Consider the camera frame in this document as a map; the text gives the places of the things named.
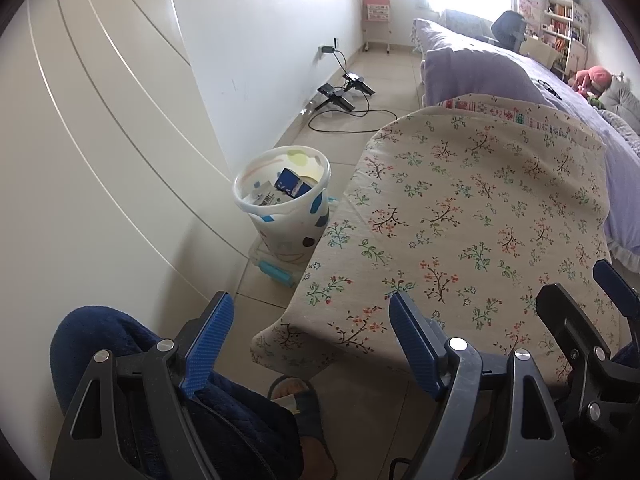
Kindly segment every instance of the purple bedsheet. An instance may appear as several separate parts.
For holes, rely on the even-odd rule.
[[[436,23],[414,20],[412,39],[425,60],[420,70],[425,89],[423,106],[468,93],[492,94],[562,110],[598,133],[607,148],[611,205],[605,234],[610,249],[620,253],[622,248],[635,256],[631,260],[640,259],[640,157],[583,97],[535,60],[461,36]],[[560,98],[545,90],[539,79]],[[628,265],[629,258],[620,259]]]

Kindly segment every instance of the blue gripper pad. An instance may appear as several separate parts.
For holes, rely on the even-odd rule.
[[[234,300],[225,293],[185,354],[184,378],[178,387],[188,399],[207,383],[233,320]]]
[[[406,293],[401,295],[396,292],[391,296],[389,319],[414,373],[415,382],[434,400],[440,400],[446,393],[447,387],[440,377],[436,353],[428,343],[424,330],[420,327],[418,316],[424,322],[427,321]],[[442,345],[435,334],[433,338],[435,339],[434,344]]]
[[[640,298],[607,260],[593,266],[593,279],[628,319],[640,319]]]

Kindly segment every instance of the blue pants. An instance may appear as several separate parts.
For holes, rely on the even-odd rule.
[[[131,316],[106,306],[84,306],[68,314],[56,330],[50,348],[51,375],[63,413],[98,350],[109,349],[120,357],[146,352],[160,339]],[[299,478],[302,451],[296,421],[289,411],[215,372],[196,396],[234,427],[187,400],[196,432],[223,480],[270,478],[238,432],[254,446],[278,480]],[[153,478],[168,479],[144,395],[138,394],[133,403],[136,416],[132,424],[140,435],[146,471]]]

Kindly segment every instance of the floral fabric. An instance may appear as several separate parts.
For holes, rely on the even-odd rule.
[[[469,94],[382,128],[367,144],[284,315],[254,360],[310,377],[351,352],[408,371],[388,319],[404,290],[449,336],[529,349],[548,382],[570,366],[536,295],[558,282],[616,351],[619,316],[591,276],[609,259],[604,147],[558,110]]]

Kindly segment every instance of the person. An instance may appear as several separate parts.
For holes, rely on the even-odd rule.
[[[93,355],[146,352],[162,338],[131,316],[106,306],[84,306],[62,320],[50,345],[50,368],[63,413]],[[146,410],[144,393],[131,392],[131,424],[139,436],[142,467],[169,479]],[[186,407],[210,462],[222,480],[332,480],[336,477],[322,432],[318,396],[298,378],[280,377],[268,397],[211,372]]]

